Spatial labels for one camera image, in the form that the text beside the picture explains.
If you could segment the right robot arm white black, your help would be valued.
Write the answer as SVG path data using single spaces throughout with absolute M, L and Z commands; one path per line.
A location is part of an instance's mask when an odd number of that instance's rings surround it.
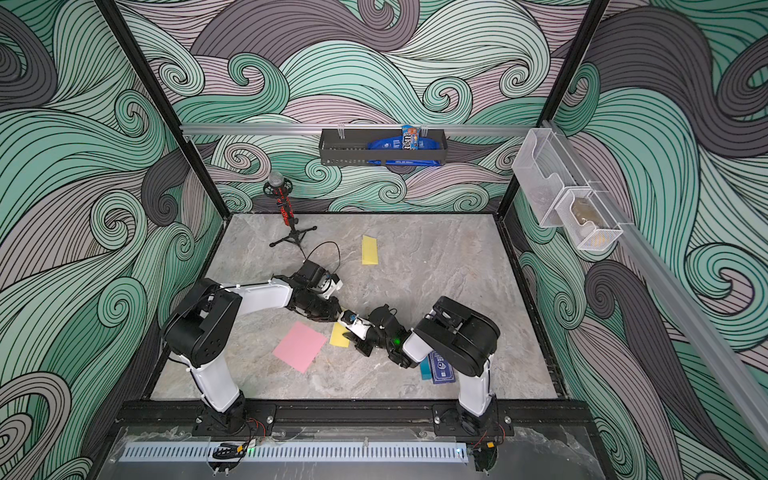
M 490 370 L 501 336 L 487 316 L 442 296 L 411 329 L 397 320 L 387 304 L 366 317 L 345 310 L 338 323 L 347 329 L 344 337 L 366 357 L 383 349 L 391 362 L 408 369 L 432 353 L 439 355 L 456 375 L 459 413 L 477 423 L 486 419 L 495 399 Z

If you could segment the light yellow square paper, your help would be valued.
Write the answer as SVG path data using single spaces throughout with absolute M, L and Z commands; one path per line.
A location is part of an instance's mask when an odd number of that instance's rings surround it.
M 378 241 L 374 237 L 364 235 L 361 242 L 361 264 L 373 266 L 379 264 Z

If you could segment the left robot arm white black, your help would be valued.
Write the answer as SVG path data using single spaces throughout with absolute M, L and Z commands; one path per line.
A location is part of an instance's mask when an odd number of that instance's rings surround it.
M 162 337 L 189 370 L 209 410 L 228 414 L 243 398 L 229 372 L 224 350 L 238 317 L 287 309 L 314 322 L 335 322 L 341 306 L 335 293 L 343 286 L 311 260 L 289 276 L 225 286 L 210 278 L 197 281 L 171 314 Z

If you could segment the pink square paper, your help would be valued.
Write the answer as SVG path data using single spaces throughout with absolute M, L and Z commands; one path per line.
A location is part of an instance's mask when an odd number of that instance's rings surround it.
M 305 373 L 326 343 L 323 334 L 296 322 L 273 350 L 273 355 L 294 370 Z

